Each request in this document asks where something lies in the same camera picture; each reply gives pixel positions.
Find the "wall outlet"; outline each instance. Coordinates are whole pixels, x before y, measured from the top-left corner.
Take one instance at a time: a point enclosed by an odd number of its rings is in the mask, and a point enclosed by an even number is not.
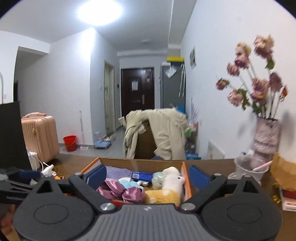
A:
[[[219,148],[212,140],[209,141],[207,148],[207,160],[219,160],[224,159],[225,152]]]

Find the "purple cloth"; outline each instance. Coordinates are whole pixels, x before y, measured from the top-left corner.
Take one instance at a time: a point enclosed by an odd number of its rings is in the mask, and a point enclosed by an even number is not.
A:
[[[107,169],[107,177],[112,179],[120,179],[122,177],[131,177],[131,171],[128,169],[121,169],[117,167],[106,167]]]
[[[102,186],[97,190],[107,199],[122,199],[125,202],[141,202],[146,198],[146,193],[142,188],[125,187],[115,179],[106,178]]]

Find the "yellow plush toy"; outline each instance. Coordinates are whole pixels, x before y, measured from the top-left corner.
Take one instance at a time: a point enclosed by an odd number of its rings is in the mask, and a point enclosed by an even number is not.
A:
[[[161,190],[149,190],[145,192],[147,195],[145,203],[174,203],[176,206],[179,206],[181,203],[184,182],[184,177],[177,176],[176,174],[167,175]]]

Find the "beige jacket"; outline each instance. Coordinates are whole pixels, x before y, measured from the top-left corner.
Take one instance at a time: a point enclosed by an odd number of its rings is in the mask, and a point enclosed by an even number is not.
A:
[[[157,149],[156,156],[165,160],[186,160],[184,131],[188,126],[186,116],[173,109],[131,111],[119,122],[126,127],[123,147],[126,158],[134,158],[138,134],[145,131],[143,121],[149,120]]]

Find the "open box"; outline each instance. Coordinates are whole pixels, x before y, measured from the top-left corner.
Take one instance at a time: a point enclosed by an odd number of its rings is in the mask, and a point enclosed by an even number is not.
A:
[[[190,182],[188,178],[188,173],[186,169],[185,162],[182,161],[159,161],[159,160],[137,160],[137,159],[116,159],[116,158],[97,158],[92,163],[90,163],[86,168],[84,168],[81,172],[84,174],[94,166],[97,166],[98,162],[107,167],[117,167],[117,168],[125,168],[132,172],[146,172],[146,173],[155,173],[161,172],[163,169],[169,167],[175,167],[181,173],[181,176],[185,178],[184,184],[184,197],[181,202],[186,201],[187,199],[192,197]],[[152,190],[152,187],[144,187],[145,190]],[[116,205],[121,205],[124,201],[113,200]]]

